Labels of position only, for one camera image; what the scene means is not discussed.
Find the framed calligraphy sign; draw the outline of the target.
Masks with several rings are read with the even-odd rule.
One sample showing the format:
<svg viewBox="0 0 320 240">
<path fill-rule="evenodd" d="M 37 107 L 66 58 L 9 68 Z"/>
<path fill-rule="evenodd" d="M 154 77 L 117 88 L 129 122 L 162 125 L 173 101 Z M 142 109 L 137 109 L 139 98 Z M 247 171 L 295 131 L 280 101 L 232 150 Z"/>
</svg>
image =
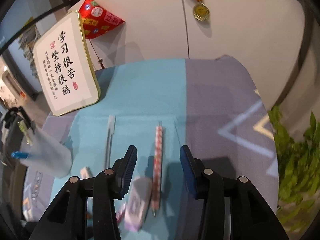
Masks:
<svg viewBox="0 0 320 240">
<path fill-rule="evenodd" d="M 101 91 L 77 11 L 67 13 L 36 41 L 33 59 L 54 116 L 99 101 Z"/>
</svg>

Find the red hanging charm bag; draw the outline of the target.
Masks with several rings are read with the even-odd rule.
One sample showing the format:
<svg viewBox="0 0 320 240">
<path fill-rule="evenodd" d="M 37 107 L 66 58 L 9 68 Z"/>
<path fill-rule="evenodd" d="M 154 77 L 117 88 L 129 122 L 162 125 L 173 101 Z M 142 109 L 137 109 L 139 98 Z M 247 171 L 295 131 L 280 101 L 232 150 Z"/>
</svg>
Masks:
<svg viewBox="0 0 320 240">
<path fill-rule="evenodd" d="M 105 10 L 95 0 L 84 0 L 79 9 L 85 38 L 97 38 L 125 23 L 124 20 Z"/>
</svg>

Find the blue pen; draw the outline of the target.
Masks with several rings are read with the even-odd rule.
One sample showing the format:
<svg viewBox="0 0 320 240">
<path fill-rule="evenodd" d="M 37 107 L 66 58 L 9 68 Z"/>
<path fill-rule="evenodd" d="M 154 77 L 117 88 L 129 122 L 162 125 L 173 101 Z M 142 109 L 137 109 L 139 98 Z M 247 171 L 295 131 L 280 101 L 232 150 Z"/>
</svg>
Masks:
<svg viewBox="0 0 320 240">
<path fill-rule="evenodd" d="M 11 157 L 14 159 L 27 159 L 29 157 L 29 153 L 15 151 L 12 152 Z"/>
</svg>

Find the white correction tape dispenser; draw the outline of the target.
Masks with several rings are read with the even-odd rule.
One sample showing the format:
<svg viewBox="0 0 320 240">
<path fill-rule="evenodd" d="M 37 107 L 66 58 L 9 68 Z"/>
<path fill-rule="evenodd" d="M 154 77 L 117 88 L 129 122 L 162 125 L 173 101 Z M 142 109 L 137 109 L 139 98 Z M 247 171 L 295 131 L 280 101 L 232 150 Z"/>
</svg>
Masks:
<svg viewBox="0 0 320 240">
<path fill-rule="evenodd" d="M 132 183 L 127 202 L 124 227 L 130 231 L 138 231 L 144 222 L 152 191 L 152 180 L 149 177 L 138 177 Z"/>
</svg>

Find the tall stack of papers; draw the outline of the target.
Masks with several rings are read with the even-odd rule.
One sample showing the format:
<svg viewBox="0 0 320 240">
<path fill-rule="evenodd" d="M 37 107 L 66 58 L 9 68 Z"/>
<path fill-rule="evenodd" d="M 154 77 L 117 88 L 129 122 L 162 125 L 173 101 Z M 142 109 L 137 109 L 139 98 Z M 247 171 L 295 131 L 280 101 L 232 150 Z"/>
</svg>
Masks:
<svg viewBox="0 0 320 240">
<path fill-rule="evenodd" d="M 36 41 L 41 37 L 36 25 L 31 26 L 23 32 L 18 38 L 19 49 L 23 51 L 24 58 L 30 64 L 30 70 L 33 77 L 38 79 L 38 74 L 33 57 L 33 48 Z"/>
</svg>

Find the green potted plant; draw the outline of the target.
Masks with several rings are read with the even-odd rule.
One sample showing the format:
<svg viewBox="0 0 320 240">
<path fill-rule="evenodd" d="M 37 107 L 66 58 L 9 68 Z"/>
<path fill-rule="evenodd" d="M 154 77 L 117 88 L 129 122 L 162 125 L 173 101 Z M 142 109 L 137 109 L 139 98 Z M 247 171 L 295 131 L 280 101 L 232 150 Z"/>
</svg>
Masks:
<svg viewBox="0 0 320 240">
<path fill-rule="evenodd" d="M 287 232 L 304 232 L 319 200 L 319 121 L 310 114 L 303 139 L 295 141 L 280 122 L 279 107 L 268 111 L 279 171 L 277 218 Z"/>
</svg>

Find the red white checkered pen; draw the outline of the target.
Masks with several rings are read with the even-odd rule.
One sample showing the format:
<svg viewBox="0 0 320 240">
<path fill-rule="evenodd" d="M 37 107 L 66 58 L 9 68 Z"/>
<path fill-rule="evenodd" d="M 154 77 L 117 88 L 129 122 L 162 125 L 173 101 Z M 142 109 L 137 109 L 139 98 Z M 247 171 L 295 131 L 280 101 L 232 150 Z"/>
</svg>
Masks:
<svg viewBox="0 0 320 240">
<path fill-rule="evenodd" d="M 151 194 L 151 212 L 156 217 L 161 202 L 161 181 L 162 181 L 162 152 L 163 152 L 163 126 L 161 123 L 156 126 L 155 152 L 153 158 L 153 179 Z"/>
</svg>

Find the grey slim pen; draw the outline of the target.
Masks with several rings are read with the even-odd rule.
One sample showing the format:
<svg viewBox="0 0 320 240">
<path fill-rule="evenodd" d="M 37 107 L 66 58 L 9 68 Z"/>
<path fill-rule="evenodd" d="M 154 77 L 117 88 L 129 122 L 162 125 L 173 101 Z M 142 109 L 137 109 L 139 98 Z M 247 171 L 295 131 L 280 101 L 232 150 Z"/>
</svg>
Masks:
<svg viewBox="0 0 320 240">
<path fill-rule="evenodd" d="M 116 117 L 110 115 L 107 122 L 107 142 L 106 142 L 106 153 L 105 153 L 105 169 L 110 167 L 110 156 L 111 156 L 111 145 L 112 138 L 114 135 L 114 128 L 116 123 Z"/>
</svg>

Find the white eraser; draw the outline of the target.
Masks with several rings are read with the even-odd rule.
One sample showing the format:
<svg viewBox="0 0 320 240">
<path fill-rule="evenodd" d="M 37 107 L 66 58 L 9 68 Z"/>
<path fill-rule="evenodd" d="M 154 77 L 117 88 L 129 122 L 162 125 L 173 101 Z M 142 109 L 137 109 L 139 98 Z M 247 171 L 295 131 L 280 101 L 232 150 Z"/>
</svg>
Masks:
<svg viewBox="0 0 320 240">
<path fill-rule="evenodd" d="M 83 167 L 81 170 L 80 170 L 80 178 L 83 180 L 83 179 L 89 179 L 89 178 L 92 178 L 93 175 L 92 175 L 92 172 L 90 171 L 90 169 L 88 167 Z"/>
</svg>

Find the red pencil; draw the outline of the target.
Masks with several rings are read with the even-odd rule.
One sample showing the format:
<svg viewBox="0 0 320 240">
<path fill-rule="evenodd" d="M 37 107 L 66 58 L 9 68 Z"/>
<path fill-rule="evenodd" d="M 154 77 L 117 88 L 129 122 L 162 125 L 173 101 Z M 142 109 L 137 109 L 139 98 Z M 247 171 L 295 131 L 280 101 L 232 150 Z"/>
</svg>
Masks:
<svg viewBox="0 0 320 240">
<path fill-rule="evenodd" d="M 126 202 L 123 202 L 123 204 L 120 206 L 119 210 L 116 213 L 116 220 L 117 224 L 120 224 L 125 216 L 125 210 L 126 210 Z"/>
</svg>

